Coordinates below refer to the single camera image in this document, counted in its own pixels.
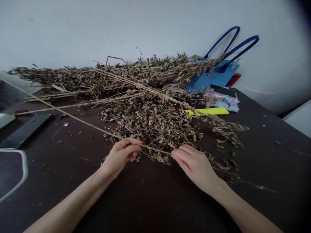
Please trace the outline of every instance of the dark brown table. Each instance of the dark brown table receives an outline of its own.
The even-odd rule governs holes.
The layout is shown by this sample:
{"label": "dark brown table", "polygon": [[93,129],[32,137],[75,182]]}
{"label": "dark brown table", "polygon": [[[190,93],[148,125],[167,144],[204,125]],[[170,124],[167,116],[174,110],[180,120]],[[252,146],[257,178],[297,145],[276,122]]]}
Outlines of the dark brown table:
{"label": "dark brown table", "polygon": [[[245,183],[229,183],[230,187],[284,232],[310,230],[311,139],[241,92],[237,94],[241,101],[239,113],[224,118],[250,127],[238,133],[246,147],[246,150],[235,149],[239,175],[277,193]],[[7,112],[44,107],[41,103],[18,104]],[[67,111],[76,116],[85,113],[81,118],[98,127],[115,127],[115,123],[101,121],[95,109]],[[26,182],[10,200],[0,204],[1,232],[22,232],[29,227],[94,173],[112,145],[100,131],[68,117],[59,119],[57,111],[41,114],[46,113],[52,114],[52,119],[23,148],[29,161]],[[18,117],[0,131],[0,139],[29,118]],[[65,122],[69,123],[68,127],[60,129]],[[200,131],[205,133],[199,141],[204,150],[219,160],[229,157],[230,145],[226,144],[226,154],[219,153],[214,146],[218,137],[208,124],[200,124]],[[276,140],[282,145],[274,144]],[[21,176],[19,159],[8,164],[14,167],[12,179],[1,188],[13,187]],[[129,229],[135,232],[239,231],[225,209],[199,190],[175,162],[166,166],[146,157],[139,163],[126,165],[75,232]]]}

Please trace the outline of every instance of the white object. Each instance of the white object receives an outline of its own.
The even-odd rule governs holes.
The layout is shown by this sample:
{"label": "white object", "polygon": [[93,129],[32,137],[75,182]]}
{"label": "white object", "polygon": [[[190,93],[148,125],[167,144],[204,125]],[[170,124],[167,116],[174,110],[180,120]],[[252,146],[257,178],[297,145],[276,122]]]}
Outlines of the white object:
{"label": "white object", "polygon": [[177,87],[177,84],[175,84],[175,83],[168,83],[162,89],[169,89],[173,92],[177,92],[177,93],[181,93],[181,94],[185,92],[185,89]]}
{"label": "white object", "polygon": [[0,128],[6,126],[8,123],[10,123],[14,119],[15,119],[15,116],[8,115],[5,113],[0,113]]}
{"label": "white object", "polygon": [[311,100],[288,114],[283,120],[311,138]]}
{"label": "white object", "polygon": [[20,182],[7,194],[0,198],[0,203],[3,202],[6,198],[8,198],[12,193],[14,193],[27,179],[28,177],[28,167],[27,167],[27,157],[26,153],[23,150],[0,150],[0,152],[17,152],[22,156],[22,169],[23,169],[23,177]]}

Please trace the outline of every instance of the yellow object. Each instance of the yellow object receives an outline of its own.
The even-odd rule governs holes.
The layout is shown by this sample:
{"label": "yellow object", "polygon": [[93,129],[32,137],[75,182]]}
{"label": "yellow object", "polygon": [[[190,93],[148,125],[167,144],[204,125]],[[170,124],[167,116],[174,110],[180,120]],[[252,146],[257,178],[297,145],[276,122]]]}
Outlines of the yellow object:
{"label": "yellow object", "polygon": [[[223,114],[229,114],[228,110],[225,108],[203,108],[203,109],[196,109],[197,111],[200,111],[201,113],[208,114],[208,115],[223,115]],[[196,117],[194,113],[191,110],[186,110],[186,113],[189,113],[189,116]]]}

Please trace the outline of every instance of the dried plant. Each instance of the dried plant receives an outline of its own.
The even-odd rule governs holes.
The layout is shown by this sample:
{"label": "dried plant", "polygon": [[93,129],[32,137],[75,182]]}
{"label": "dried plant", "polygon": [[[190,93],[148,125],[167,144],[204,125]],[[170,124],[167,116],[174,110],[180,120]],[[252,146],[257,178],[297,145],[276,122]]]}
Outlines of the dried plant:
{"label": "dried plant", "polygon": [[[225,54],[214,60],[202,60],[195,63],[194,60],[198,58],[196,55],[192,56],[191,61],[185,54],[165,59],[158,59],[154,55],[146,61],[139,58],[133,64],[128,64],[121,59],[125,64],[115,66],[110,66],[107,58],[106,64],[98,62],[96,68],[65,67],[51,70],[18,67],[8,73],[44,85],[46,87],[44,91],[48,95],[41,96],[43,100],[53,101],[67,96],[78,98],[82,95],[95,97],[94,101],[59,108],[100,105],[99,114],[102,120],[118,123],[114,134],[109,133],[110,135],[117,135],[118,138],[138,138],[143,141],[144,145],[147,145],[142,149],[143,154],[152,160],[170,165],[169,151],[183,143],[199,149],[196,141],[203,137],[197,127],[190,125],[191,118],[185,110],[198,113],[203,122],[209,122],[213,126],[214,133],[223,136],[233,146],[243,147],[234,132],[247,130],[247,127],[226,122],[217,116],[206,115],[196,110],[198,105],[205,105],[207,101],[210,103],[216,101],[205,95],[209,91],[202,89],[198,91],[203,94],[180,94],[160,89],[168,82],[175,82],[178,87],[184,87],[193,76],[200,75],[206,69],[211,72],[224,56]],[[117,96],[101,99],[107,92],[115,92]],[[36,100],[36,98],[27,98],[27,101]],[[213,157],[210,157],[210,161],[215,169],[232,174],[231,176],[237,179],[238,176],[235,173],[237,165],[234,161],[221,161],[224,165],[214,161]]]}

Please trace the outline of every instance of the black object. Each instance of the black object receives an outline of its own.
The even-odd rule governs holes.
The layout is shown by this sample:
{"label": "black object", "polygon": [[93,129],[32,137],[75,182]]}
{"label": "black object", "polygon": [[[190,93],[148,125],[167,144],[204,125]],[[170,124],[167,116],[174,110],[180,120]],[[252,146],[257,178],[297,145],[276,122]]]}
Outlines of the black object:
{"label": "black object", "polygon": [[232,98],[236,98],[236,93],[231,89],[219,87],[219,86],[216,86],[214,84],[211,84],[211,88],[214,89],[214,92],[216,92],[216,93],[227,95],[227,96],[230,96]]}
{"label": "black object", "polygon": [[32,135],[50,115],[36,115],[1,142],[0,149],[17,149]]}

